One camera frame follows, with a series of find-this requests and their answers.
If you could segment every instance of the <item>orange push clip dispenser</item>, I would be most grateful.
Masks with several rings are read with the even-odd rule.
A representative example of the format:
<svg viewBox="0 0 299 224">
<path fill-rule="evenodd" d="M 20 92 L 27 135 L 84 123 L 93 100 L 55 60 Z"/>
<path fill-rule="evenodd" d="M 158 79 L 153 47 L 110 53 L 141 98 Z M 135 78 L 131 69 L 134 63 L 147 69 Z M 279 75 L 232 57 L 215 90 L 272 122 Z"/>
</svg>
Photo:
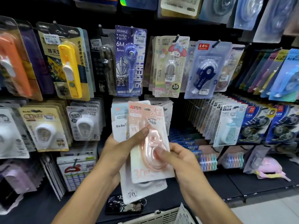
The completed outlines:
<svg viewBox="0 0 299 224">
<path fill-rule="evenodd" d="M 13 85 L 23 97 L 32 97 L 33 92 L 18 54 L 15 37 L 9 33 L 0 34 L 0 64 L 7 70 Z"/>
<path fill-rule="evenodd" d="M 58 49 L 70 94 L 72 98 L 81 98 L 82 88 L 74 45 L 69 41 L 64 41 L 58 45 Z"/>
</svg>

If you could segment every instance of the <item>purple pen-shaped correction tape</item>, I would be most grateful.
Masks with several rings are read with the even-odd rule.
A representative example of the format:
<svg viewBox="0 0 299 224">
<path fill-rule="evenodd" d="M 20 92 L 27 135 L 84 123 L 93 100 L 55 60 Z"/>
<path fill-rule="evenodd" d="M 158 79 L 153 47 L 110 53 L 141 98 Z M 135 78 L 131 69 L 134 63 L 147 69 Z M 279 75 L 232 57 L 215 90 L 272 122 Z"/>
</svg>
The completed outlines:
<svg viewBox="0 0 299 224">
<path fill-rule="evenodd" d="M 125 46 L 125 56 L 128 59 L 128 65 L 129 65 L 129 93 L 133 90 L 133 82 L 134 82 L 134 76 L 135 76 L 135 64 L 138 56 L 137 47 L 133 43 L 128 43 Z"/>
</svg>

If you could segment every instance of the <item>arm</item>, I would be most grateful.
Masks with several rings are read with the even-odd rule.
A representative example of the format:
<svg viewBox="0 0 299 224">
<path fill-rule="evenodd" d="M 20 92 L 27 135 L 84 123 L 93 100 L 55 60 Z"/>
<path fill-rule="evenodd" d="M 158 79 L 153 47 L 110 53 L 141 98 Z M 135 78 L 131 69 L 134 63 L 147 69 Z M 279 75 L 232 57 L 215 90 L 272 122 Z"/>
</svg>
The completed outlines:
<svg viewBox="0 0 299 224">
<path fill-rule="evenodd" d="M 170 150 L 156 149 L 156 156 L 174 167 L 182 195 L 201 222 L 242 224 L 210 186 L 194 154 L 176 143 L 170 143 Z"/>
<path fill-rule="evenodd" d="M 109 195 L 119 184 L 120 168 L 131 149 L 144 141 L 148 132 L 148 128 L 143 128 L 121 143 L 110 135 L 95 168 L 55 216 L 52 224 L 95 224 Z"/>
</svg>

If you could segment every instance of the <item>black circle with number 16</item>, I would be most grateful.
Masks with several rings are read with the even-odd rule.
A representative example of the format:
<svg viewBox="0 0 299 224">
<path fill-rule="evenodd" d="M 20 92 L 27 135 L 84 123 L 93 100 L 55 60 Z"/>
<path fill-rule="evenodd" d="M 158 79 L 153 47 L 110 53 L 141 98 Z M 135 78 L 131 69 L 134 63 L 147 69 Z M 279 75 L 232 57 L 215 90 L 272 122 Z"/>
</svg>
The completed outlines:
<svg viewBox="0 0 299 224">
<path fill-rule="evenodd" d="M 177 90 L 177 89 L 178 89 L 178 87 L 179 87 L 179 86 L 178 86 L 178 84 L 177 84 L 177 83 L 172 85 L 172 89 L 173 89 L 173 90 Z"/>
</svg>

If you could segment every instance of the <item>floor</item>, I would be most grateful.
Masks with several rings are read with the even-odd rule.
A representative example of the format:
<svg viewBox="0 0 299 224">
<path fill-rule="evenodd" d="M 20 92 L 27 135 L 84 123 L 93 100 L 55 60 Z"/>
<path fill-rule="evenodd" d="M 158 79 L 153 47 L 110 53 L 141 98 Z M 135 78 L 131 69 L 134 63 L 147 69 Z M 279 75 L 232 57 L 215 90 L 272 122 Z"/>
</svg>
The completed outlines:
<svg viewBox="0 0 299 224">
<path fill-rule="evenodd" d="M 299 195 L 232 208 L 232 211 L 244 224 L 298 224 Z"/>
</svg>

